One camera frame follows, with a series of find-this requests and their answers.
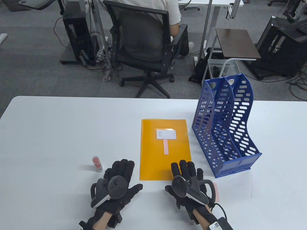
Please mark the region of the person's left hand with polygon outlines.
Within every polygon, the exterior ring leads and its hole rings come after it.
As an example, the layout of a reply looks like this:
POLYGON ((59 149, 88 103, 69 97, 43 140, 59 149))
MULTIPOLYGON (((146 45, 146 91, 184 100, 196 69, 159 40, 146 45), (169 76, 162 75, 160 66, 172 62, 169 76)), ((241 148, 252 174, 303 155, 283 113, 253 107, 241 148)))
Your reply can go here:
POLYGON ((105 187, 109 184, 109 181, 115 176, 123 177, 127 185, 131 181, 135 163, 132 160, 122 159, 121 161, 115 161, 111 168, 105 171, 104 177, 100 178, 96 183, 91 186, 91 198, 95 199, 96 205, 100 203, 95 209, 95 217, 100 219, 104 213, 111 215, 117 215, 127 204, 129 204, 132 198, 143 189, 143 184, 136 184, 131 188, 127 188, 125 194, 118 199, 109 199, 104 201, 97 200, 97 196, 106 195, 105 187))

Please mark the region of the person's right hand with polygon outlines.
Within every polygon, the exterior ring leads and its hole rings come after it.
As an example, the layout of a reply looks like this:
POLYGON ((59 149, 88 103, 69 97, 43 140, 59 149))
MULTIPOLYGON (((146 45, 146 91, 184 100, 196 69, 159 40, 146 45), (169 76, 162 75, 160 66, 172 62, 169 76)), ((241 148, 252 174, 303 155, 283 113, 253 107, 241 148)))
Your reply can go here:
POLYGON ((171 163, 171 170, 174 178, 165 191, 175 198, 177 208, 184 207, 190 219, 196 219, 193 212, 197 211, 208 221, 215 220, 211 209, 215 206, 216 192, 213 182, 204 179, 203 170, 185 160, 171 163))

